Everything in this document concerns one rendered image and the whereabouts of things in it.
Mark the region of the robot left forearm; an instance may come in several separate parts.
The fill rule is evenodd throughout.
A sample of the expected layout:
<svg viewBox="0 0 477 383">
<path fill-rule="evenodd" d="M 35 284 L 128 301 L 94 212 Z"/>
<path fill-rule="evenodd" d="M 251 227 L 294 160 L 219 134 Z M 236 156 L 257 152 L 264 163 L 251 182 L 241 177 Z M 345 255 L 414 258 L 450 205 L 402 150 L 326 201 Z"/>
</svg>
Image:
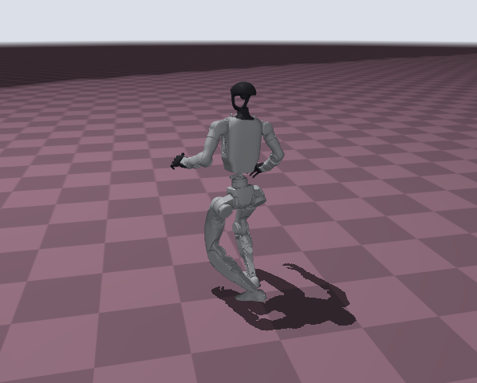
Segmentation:
<svg viewBox="0 0 477 383">
<path fill-rule="evenodd" d="M 203 158 L 203 153 L 200 152 L 199 154 L 197 154 L 196 156 L 193 156 L 193 157 L 188 157 L 188 158 L 184 157 L 180 161 L 180 164 L 184 165 L 188 169 L 201 168 L 202 166 L 199 165 L 198 162 L 200 162 L 202 158 Z"/>
</svg>

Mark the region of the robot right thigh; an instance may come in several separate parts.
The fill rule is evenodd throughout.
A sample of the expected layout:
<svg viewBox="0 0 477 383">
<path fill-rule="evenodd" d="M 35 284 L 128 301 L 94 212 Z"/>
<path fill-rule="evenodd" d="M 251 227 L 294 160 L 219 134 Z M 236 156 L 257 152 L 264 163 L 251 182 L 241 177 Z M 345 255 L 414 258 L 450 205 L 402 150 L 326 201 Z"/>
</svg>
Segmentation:
<svg viewBox="0 0 477 383">
<path fill-rule="evenodd" d="M 245 235 L 246 234 L 246 221 L 248 217 L 253 213 L 256 207 L 264 204 L 266 202 L 265 195 L 262 189 L 258 185 L 254 185 L 254 195 L 255 202 L 253 205 L 250 205 L 245 208 L 238 208 L 236 211 L 235 221 L 232 224 L 232 230 L 236 235 Z"/>
</svg>

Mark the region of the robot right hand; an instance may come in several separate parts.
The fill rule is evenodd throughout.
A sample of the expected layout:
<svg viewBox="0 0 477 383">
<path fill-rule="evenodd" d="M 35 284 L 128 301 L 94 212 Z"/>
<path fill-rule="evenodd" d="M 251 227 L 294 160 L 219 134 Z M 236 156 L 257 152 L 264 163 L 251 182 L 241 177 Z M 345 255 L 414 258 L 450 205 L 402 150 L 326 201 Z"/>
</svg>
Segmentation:
<svg viewBox="0 0 477 383">
<path fill-rule="evenodd" d="M 251 176 L 253 173 L 256 172 L 252 178 L 254 178 L 257 174 L 262 172 L 258 167 L 261 167 L 263 164 L 264 164 L 264 162 L 256 164 L 254 171 L 250 174 L 250 176 Z"/>
</svg>

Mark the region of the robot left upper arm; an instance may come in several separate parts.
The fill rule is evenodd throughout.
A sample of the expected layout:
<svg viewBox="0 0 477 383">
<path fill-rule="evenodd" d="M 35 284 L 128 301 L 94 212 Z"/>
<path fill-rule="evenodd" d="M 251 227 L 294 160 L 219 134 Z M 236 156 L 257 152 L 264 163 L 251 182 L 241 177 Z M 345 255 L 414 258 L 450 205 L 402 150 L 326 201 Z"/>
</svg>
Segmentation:
<svg viewBox="0 0 477 383">
<path fill-rule="evenodd" d="M 229 120 L 217 120 L 210 124 L 209 133 L 207 134 L 206 141 L 204 143 L 203 158 L 199 165 L 207 168 L 211 166 L 213 159 L 213 153 L 215 152 L 221 135 L 225 134 L 228 130 Z"/>
</svg>

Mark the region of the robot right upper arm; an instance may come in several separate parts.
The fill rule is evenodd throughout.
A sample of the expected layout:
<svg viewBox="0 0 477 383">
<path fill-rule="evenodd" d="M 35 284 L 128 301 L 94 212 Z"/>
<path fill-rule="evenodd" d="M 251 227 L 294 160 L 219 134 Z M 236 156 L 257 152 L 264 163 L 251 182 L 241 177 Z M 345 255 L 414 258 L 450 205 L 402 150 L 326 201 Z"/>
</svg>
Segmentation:
<svg viewBox="0 0 477 383">
<path fill-rule="evenodd" d="M 262 122 L 262 136 L 268 147 L 272 150 L 270 154 L 270 159 L 277 163 L 284 157 L 284 152 L 279 144 L 278 138 L 275 136 L 273 126 L 271 123 L 266 121 Z"/>
</svg>

